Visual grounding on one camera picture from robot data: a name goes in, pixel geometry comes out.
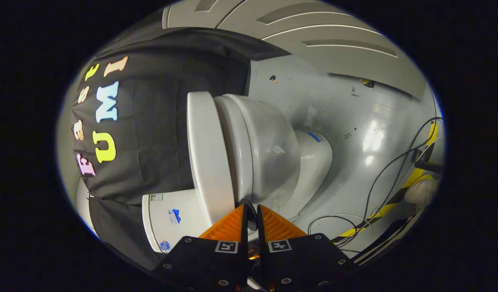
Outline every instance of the black fabric backdrop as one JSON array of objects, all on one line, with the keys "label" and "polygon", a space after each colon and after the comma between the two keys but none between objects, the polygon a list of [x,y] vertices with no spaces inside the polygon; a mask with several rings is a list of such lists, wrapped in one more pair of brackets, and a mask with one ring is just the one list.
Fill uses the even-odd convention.
[{"label": "black fabric backdrop", "polygon": [[[97,54],[90,66],[97,72],[82,78],[74,93],[71,124],[82,120],[84,139],[74,139],[76,154],[92,163],[96,176],[82,178],[90,193],[89,209],[99,238],[128,259],[152,270],[164,255],[151,249],[142,222],[142,196],[193,188],[189,164],[186,99],[188,92],[212,96],[244,94],[250,59],[288,53],[246,36],[205,28],[180,28],[150,37],[157,30],[147,24],[121,35]],[[123,70],[103,77],[108,63],[128,56]],[[98,87],[118,81],[117,120],[96,122]],[[90,89],[78,103],[79,92]],[[116,157],[99,163],[92,132],[109,133]]]}]

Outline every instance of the toilet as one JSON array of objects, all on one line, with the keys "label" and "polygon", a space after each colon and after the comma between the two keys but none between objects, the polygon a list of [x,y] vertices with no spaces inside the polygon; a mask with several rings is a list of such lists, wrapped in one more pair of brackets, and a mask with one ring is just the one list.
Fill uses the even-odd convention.
[{"label": "toilet", "polygon": [[279,109],[255,98],[190,92],[187,132],[195,188],[143,196],[145,232],[158,253],[169,253],[183,236],[199,237],[241,201],[293,222],[332,163],[320,133],[293,129]]}]

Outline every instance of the floor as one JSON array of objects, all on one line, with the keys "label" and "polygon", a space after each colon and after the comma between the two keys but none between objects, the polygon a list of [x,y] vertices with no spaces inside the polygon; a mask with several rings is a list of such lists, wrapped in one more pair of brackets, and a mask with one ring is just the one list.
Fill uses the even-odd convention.
[{"label": "floor", "polygon": [[[429,87],[421,99],[379,83],[368,88],[360,78],[318,71],[294,55],[251,61],[249,97],[270,102],[283,112],[294,129],[306,127],[319,131],[332,146],[333,161],[325,181],[294,221],[304,231],[312,220],[324,215],[348,214],[341,216],[360,223],[362,219],[356,216],[365,215],[368,191],[377,174],[405,152],[420,126],[435,116]],[[438,103],[436,110],[442,116]],[[429,124],[416,144],[421,144],[428,135]],[[442,135],[443,125],[438,121],[438,137]],[[442,162],[443,141],[436,142],[431,161]],[[400,165],[401,159],[386,169],[373,187],[366,217],[384,201]],[[399,187],[412,170],[406,163],[401,172],[403,180],[397,183]],[[399,203],[374,223],[373,229],[365,229],[347,244],[344,252],[353,257],[354,251],[366,248],[391,222],[407,218],[413,212],[413,205]],[[318,221],[311,232],[334,238],[351,227],[344,220],[327,218]]]}]

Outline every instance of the colorful letter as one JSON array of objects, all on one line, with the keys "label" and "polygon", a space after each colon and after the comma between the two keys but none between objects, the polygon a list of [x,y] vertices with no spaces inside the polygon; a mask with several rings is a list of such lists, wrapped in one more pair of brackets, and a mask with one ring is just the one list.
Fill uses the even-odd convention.
[{"label": "colorful letter", "polygon": [[108,63],[107,68],[105,68],[105,72],[103,77],[106,77],[110,72],[115,70],[122,71],[127,65],[128,56],[124,57],[122,60],[117,61],[116,63]]},{"label": "colorful letter", "polygon": [[94,68],[94,66],[92,66],[90,69],[88,69],[88,72],[85,74],[85,81],[87,79],[89,79],[90,77],[92,77],[92,75],[94,75],[96,73],[97,68],[99,68],[99,64],[96,65],[96,68]]},{"label": "colorful letter", "polygon": [[94,172],[94,168],[92,167],[91,162],[89,162],[85,158],[82,158],[82,156],[79,153],[76,155],[76,159],[78,159],[78,165],[80,166],[82,175],[92,174],[93,176],[96,176],[96,173]]},{"label": "colorful letter", "polygon": [[107,141],[108,149],[107,150],[99,150],[96,148],[96,157],[99,163],[103,161],[112,161],[116,157],[116,146],[114,144],[114,139],[109,133],[96,133],[96,131],[92,131],[92,140],[94,140],[94,144],[97,144],[97,141]]},{"label": "colorful letter", "polygon": [[84,124],[81,120],[74,124],[74,137],[76,140],[84,139]]},{"label": "colorful letter", "polygon": [[118,119],[118,110],[114,107],[116,100],[109,97],[116,97],[118,94],[119,82],[115,82],[107,87],[98,87],[96,92],[97,100],[101,101],[102,104],[96,109],[96,122],[100,122],[104,118],[111,118],[112,120]]},{"label": "colorful letter", "polygon": [[78,96],[78,103],[82,103],[85,101],[85,98],[86,98],[86,95],[88,94],[88,89],[90,87],[85,87],[84,89],[82,89],[82,92],[80,92],[80,96]]}]

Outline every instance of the blue sticker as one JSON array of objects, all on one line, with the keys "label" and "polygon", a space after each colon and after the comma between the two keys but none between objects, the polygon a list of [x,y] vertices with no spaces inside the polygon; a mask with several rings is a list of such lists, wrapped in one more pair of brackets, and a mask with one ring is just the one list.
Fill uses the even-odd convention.
[{"label": "blue sticker", "polygon": [[163,251],[167,251],[170,249],[170,244],[164,240],[161,242],[160,246]]},{"label": "blue sticker", "polygon": [[180,223],[179,210],[173,209],[173,214],[175,215],[175,218],[177,219],[177,223]]},{"label": "blue sticker", "polygon": [[309,134],[316,141],[321,142],[321,140],[316,135],[312,134],[310,131],[304,131],[304,132],[307,133],[307,134]]},{"label": "blue sticker", "polygon": [[170,218],[170,223],[171,224],[179,224],[180,223],[180,217],[179,217],[179,210],[177,209],[168,209],[168,216]]}]

